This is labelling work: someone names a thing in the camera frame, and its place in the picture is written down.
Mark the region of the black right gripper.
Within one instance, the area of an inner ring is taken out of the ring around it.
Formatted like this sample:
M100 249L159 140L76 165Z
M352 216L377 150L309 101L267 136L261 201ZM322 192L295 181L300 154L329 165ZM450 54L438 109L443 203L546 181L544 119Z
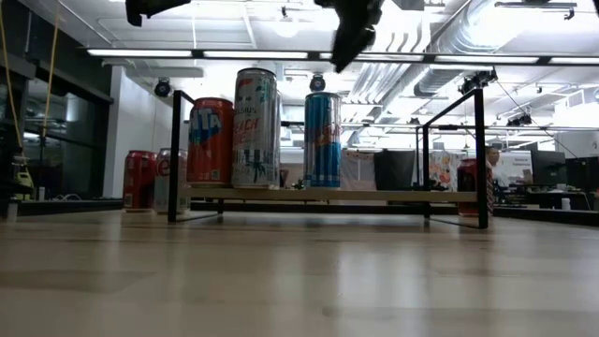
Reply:
M333 8L339 27L330 62L336 73L344 71L375 40L374 26L382 16L382 0L314 0L322 8Z

